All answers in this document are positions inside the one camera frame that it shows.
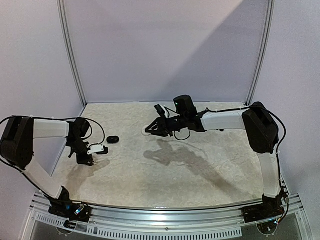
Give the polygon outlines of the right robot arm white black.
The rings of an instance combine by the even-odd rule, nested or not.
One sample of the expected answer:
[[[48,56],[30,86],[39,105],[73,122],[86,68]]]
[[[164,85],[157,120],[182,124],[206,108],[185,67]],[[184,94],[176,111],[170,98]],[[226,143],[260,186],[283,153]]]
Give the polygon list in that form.
[[[279,137],[278,124],[281,120],[267,110],[261,102],[254,102],[243,108],[224,110],[206,109],[198,112],[189,95],[177,96],[173,100],[175,116],[169,115],[169,109],[155,105],[159,115],[143,131],[146,135],[173,137],[176,132],[188,129],[197,133],[221,130],[244,130],[251,149],[256,153],[263,179],[262,203],[244,207],[241,212],[246,223],[271,220],[279,225],[287,216],[289,209],[283,207],[288,202],[288,194],[281,183],[279,146],[283,139]]]

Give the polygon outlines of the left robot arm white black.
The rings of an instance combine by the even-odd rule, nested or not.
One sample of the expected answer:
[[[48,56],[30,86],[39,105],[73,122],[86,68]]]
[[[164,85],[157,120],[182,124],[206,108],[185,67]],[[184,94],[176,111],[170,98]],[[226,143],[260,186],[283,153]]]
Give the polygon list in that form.
[[[36,160],[35,140],[62,138],[79,165],[93,166],[89,144],[84,140],[90,124],[83,118],[74,121],[11,116],[0,140],[0,156],[18,170],[49,200],[48,212],[69,221],[89,222],[92,208],[85,202],[72,200],[66,187],[57,183]]]

